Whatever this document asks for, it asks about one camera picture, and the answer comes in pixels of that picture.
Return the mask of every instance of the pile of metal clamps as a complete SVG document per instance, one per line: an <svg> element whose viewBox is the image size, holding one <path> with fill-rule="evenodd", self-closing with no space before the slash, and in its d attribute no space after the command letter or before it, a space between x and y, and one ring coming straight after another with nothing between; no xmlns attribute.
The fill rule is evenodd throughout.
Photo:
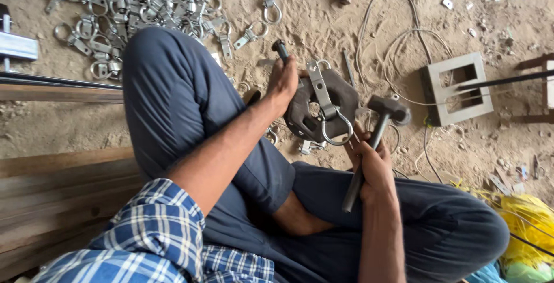
<svg viewBox="0 0 554 283"><path fill-rule="evenodd" d="M51 0L45 11L52 13L60 1ZM137 31L158 25L195 38L202 43L210 35L217 37L223 49L224 59L232 59L230 46L231 24L222 10L222 0L67 0L87 5L87 13L80 16L76 26L65 22L54 28L54 35L69 46L95 61L90 66L97 79L122 78L121 54L129 38ZM263 21L255 21L233 45L235 50L247 42L256 41L267 35L267 25L278 24L281 9L274 0L263 1ZM277 18L268 19L268 10L274 8ZM260 23L263 32L256 35L252 29ZM66 28L67 36L60 30Z"/></svg>

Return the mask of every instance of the man's right hand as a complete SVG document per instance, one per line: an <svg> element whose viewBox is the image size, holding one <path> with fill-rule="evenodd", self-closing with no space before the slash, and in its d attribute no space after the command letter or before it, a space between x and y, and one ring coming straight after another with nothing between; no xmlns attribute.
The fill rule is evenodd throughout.
<svg viewBox="0 0 554 283"><path fill-rule="evenodd" d="M376 199L387 196L389 200L397 200L394 175L392 173L391 153L384 141L381 140L377 150L373 150L367 143L370 133L364 132L357 123L354 126L356 137L352 137L345 145L354 172L360 163L366 182L360 192L364 204L372 204Z"/></svg>

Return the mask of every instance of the person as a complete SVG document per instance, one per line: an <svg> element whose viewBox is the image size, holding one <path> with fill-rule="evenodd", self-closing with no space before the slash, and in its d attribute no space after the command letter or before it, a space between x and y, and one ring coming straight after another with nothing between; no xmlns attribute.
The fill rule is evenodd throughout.
<svg viewBox="0 0 554 283"><path fill-rule="evenodd" d="M275 63L267 94L249 107L178 31L138 32L123 71L147 183L36 282L455 282L508 244L502 218L471 195L395 179L385 145L372 150L359 127L347 153L366 182L343 213L352 172L290 164L263 138L295 94L294 56Z"/></svg>

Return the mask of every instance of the dirt floor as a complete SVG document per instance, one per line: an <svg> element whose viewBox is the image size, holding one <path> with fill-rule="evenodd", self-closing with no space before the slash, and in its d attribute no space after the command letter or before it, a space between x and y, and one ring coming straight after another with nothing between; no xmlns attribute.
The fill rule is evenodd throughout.
<svg viewBox="0 0 554 283"><path fill-rule="evenodd" d="M47 16L44 8L49 0L0 0L10 7L14 24L12 32L39 41L39 59L32 63L12 61L12 67L23 73L42 74L92 81L91 60L68 48L53 36L53 28L62 21L74 24L84 6L62 2ZM350 52L353 63L362 24L370 0L353 0L342 6L340 0L276 0L282 9L279 25L270 27L264 39L249 43L233 52L231 63L223 68L236 81L267 86L270 67L258 67L259 59L274 59L271 44L285 39L289 52L297 55L300 65L312 59L326 59L347 78L342 50ZM262 0L224 0L223 8L233 32L232 42L253 21L261 19ZM414 0L421 28L438 33L452 50L453 56L481 52L488 79L515 75L513 68L522 60L554 52L554 5L552 0L452 0L454 8L447 9L442 0ZM467 4L473 3L471 9ZM407 0L376 0L362 42L360 62L368 82L361 87L355 72L362 104L371 94L390 95L383 77L384 54L391 42L403 31L413 27ZM476 36L472 37L468 29ZM442 45L424 34L434 62L448 58ZM511 37L513 44L506 46ZM221 54L215 38L206 45ZM426 56L417 37L409 38L397 56L398 74L392 81L400 93L409 99L424 102L419 80L419 68L425 66ZM520 124L516 116L541 113L542 88L540 81L504 85L491 89L495 112L470 119L457 126L433 131L434 140L428 146L435 167L459 176L464 184L480 187L489 174L498 168L512 184L517 183L516 167L532 171L536 155L544 167L539 180L524 183L527 192L554 205L552 144L554 128L549 124ZM393 155L395 169L407 175L431 171L425 157L414 164L423 151L423 119L427 110L409 105L413 121L401 128L402 143ZM130 138L122 105L17 102L0 105L0 158L23 157L58 152L74 152L128 146ZM313 150L309 156L299 154L301 141L280 126L281 140L277 148L290 161L309 163L336 169L347 169L350 162L341 147ZM392 129L386 131L390 144L396 141Z"/></svg>

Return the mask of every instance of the hammer handle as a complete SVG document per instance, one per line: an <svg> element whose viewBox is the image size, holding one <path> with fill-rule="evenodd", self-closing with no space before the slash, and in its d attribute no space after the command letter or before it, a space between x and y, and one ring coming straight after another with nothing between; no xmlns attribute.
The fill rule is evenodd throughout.
<svg viewBox="0 0 554 283"><path fill-rule="evenodd" d="M381 137L383 136L383 131L387 126L389 117L390 115L388 113L379 116L379 121L377 122L377 125L375 125L375 129L373 130L369 141L369 145L373 150L377 149L377 146L381 141ZM364 172L362 171L362 163L360 163L360 166L358 166L356 173L354 173L354 176L352 177L352 181L350 181L350 186L348 187L345 199L342 202L342 211L345 213L350 213L352 211L354 203L360 195L360 191L362 190L362 185L365 180Z"/></svg>

